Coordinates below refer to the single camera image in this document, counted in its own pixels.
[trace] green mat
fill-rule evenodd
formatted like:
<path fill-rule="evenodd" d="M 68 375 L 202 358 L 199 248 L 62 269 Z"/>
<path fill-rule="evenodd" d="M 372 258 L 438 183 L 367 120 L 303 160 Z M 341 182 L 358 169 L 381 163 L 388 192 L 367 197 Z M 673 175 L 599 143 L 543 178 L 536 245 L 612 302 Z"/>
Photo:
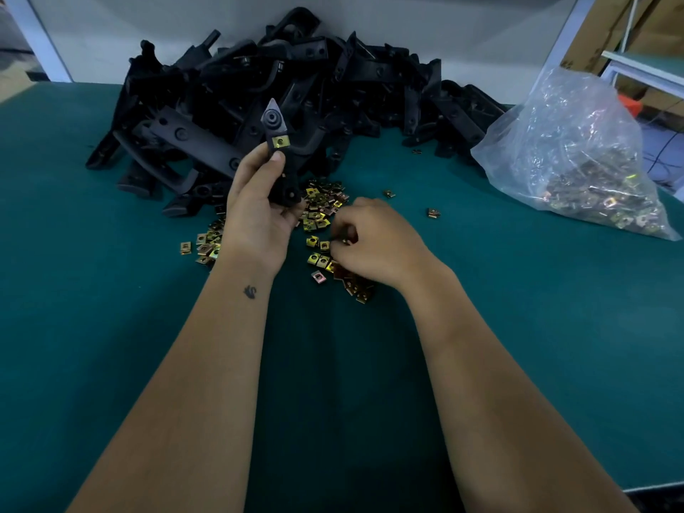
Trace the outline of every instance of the green mat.
<path fill-rule="evenodd" d="M 69 503 L 180 330 L 213 219 L 83 163 L 119 87 L 37 85 L 0 105 L 0 511 Z M 684 480 L 684 241 L 534 211 L 478 169 L 358 137 L 335 178 L 394 206 L 623 488 Z M 663 197 L 684 232 L 684 207 Z M 428 219 L 425 209 L 442 217 Z M 451 511 L 457 490 L 413 321 L 318 285 L 294 232 L 266 327 L 247 508 Z"/>

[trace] clip on black handle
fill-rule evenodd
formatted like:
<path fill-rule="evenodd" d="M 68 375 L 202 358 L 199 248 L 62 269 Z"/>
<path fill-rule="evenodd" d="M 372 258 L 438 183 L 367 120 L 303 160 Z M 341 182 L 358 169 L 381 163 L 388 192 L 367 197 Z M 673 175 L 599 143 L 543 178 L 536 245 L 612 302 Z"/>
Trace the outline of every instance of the clip on black handle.
<path fill-rule="evenodd" d="M 261 124 L 265 130 L 269 156 L 276 151 L 281 151 L 285 155 L 285 169 L 282 176 L 273 184 L 268 199 L 277 205 L 292 207 L 302 201 L 297 165 L 290 148 L 290 137 L 287 134 L 285 119 L 274 99 L 271 99 L 266 106 L 266 111 L 261 115 Z"/>

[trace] plastic bag filled with clips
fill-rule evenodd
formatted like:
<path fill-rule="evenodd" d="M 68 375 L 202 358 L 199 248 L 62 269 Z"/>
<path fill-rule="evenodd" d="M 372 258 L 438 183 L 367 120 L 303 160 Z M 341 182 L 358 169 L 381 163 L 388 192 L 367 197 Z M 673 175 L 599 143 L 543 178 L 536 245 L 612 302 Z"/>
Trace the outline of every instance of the plastic bag filled with clips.
<path fill-rule="evenodd" d="M 642 133 L 604 80 L 553 68 L 471 153 L 500 191 L 541 211 L 676 241 L 642 169 Z"/>

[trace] red plastic object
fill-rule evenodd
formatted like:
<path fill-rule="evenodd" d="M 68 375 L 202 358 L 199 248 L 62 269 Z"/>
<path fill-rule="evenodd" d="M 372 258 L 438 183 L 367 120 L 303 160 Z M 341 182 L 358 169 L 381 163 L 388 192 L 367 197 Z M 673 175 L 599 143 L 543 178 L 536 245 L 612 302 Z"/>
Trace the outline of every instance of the red plastic object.
<path fill-rule="evenodd" d="M 626 95 L 618 94 L 618 99 L 622 102 L 622 106 L 627 108 L 627 111 L 632 114 L 632 117 L 637 118 L 639 113 L 644 109 L 644 105 L 638 100 L 630 99 Z"/>

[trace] wrist tattoo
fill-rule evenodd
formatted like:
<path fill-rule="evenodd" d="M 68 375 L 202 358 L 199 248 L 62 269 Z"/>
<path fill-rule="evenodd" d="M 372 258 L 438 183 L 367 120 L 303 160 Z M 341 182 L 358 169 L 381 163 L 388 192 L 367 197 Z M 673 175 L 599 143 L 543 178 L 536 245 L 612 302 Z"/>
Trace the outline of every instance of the wrist tattoo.
<path fill-rule="evenodd" d="M 257 293 L 256 291 L 257 291 L 256 288 L 254 288 L 253 286 L 249 286 L 249 285 L 244 289 L 245 295 L 247 295 L 247 297 L 250 299 L 254 298 L 254 296 Z"/>

